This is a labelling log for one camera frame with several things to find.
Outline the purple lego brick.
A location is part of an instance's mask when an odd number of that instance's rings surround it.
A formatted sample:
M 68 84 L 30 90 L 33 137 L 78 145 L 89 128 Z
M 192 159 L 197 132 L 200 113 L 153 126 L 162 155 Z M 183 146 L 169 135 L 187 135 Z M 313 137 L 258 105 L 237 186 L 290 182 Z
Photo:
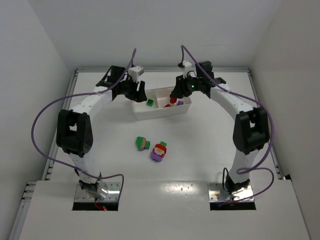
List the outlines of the purple lego brick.
M 176 102 L 176 105 L 177 105 L 177 106 L 182 106 L 182 105 L 184 105 L 184 104 L 185 104 L 185 102 L 182 101 L 182 100 L 178 100 L 178 101 Z

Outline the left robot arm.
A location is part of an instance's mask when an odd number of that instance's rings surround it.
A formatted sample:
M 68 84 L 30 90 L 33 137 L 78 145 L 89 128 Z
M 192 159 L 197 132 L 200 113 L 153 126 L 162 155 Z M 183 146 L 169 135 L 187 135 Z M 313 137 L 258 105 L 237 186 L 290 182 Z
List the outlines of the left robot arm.
M 58 114 L 56 144 L 72 159 L 81 189 L 95 199 L 103 199 L 107 190 L 90 154 L 94 143 L 91 121 L 118 95 L 137 103 L 145 102 L 145 82 L 139 80 L 144 71 L 141 66 L 125 69 L 112 65 L 95 85 L 91 95 Z

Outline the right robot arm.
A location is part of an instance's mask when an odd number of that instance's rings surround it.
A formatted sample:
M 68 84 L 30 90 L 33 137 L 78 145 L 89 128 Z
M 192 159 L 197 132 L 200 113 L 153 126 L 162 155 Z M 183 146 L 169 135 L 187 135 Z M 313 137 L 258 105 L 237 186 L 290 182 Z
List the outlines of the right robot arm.
M 223 178 L 222 187 L 228 194 L 247 188 L 250 183 L 248 170 L 252 168 L 259 150 L 270 139 L 267 112 L 232 94 L 223 78 L 214 77 L 210 61 L 200 62 L 194 76 L 191 76 L 193 70 L 189 61 L 182 61 L 178 67 L 182 69 L 182 75 L 176 77 L 171 98 L 182 99 L 193 92 L 201 92 L 218 103 L 233 119 L 232 140 L 236 152 L 232 167 Z

